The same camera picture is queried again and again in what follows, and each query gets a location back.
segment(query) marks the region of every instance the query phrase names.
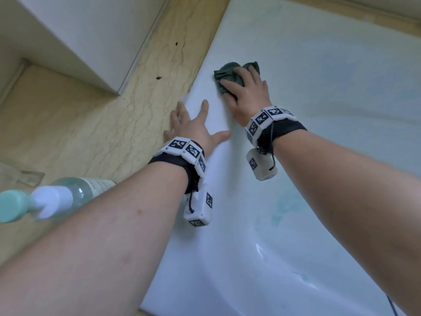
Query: black cable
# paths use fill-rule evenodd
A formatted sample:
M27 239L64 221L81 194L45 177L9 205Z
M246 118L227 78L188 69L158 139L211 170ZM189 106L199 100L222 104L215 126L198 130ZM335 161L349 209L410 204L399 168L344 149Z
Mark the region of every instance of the black cable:
M394 315L395 316L399 316L398 313L397 313L397 311L396 311L396 308L394 307L394 303L392 302L392 300L390 299L390 297L387 296L387 295L386 295L386 297L387 297L387 300L389 301L390 307L392 307L392 311L393 311Z
M270 171L273 170L276 166L275 163L275 156L273 155L273 123L270 125L270 152L272 154L272 161L273 161L273 166L269 169Z
M189 211L193 214L194 209L192 209L192 197L193 197L193 191L191 191L190 198L189 198Z

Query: white wall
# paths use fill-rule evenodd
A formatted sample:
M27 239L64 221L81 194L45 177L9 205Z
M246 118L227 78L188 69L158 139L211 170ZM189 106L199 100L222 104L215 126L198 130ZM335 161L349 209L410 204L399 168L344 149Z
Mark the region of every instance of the white wall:
M34 64L113 91L16 0L0 0L0 37Z
M0 37L0 97L19 68L21 54Z
M349 0L409 18L421 19L421 0Z
M19 0L119 89L165 0Z

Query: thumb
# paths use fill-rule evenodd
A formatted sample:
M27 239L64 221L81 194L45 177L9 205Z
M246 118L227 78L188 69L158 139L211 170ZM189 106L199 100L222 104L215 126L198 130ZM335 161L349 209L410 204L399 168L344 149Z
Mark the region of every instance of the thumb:
M211 137L212 137L213 144L217 146L219 143L225 142L227 139L229 139L230 136L231 136L230 131L221 131L221 132L213 134Z

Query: hand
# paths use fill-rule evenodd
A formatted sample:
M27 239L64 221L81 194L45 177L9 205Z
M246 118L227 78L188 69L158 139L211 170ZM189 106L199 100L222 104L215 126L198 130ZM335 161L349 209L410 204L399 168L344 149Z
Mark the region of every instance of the hand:
M189 112L182 102L177 103L177 111L171 111L171 131L164 131L165 142L170 141L176 136L189 138L203 148L205 157L208 158L213 149L229 139L229 131L221 131L210 135L205 127L205 121L208 117L209 103L208 100L202 102L199 114L193 120L190 119Z
M227 88L234 96L225 93L223 95L225 103L234 119L242 126L246 127L250 118L255 116L262 108L271 106L267 82L262 81L259 73L252 66L248 71L243 67L237 67L234 72L241 76L244 87L226 79L221 80L221 84Z

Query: yellow stained surface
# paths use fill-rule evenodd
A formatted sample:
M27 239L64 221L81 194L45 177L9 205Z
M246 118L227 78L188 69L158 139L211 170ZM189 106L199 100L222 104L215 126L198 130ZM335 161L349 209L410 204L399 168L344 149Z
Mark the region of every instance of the yellow stained surface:
M421 35L416 23L377 11L293 1ZM0 158L45 172L43 184L64 176L119 182L139 170L162 144L169 113L189 91L228 3L170 0L120 97L29 67L0 106ZM0 225L0 264L50 227L29 217Z

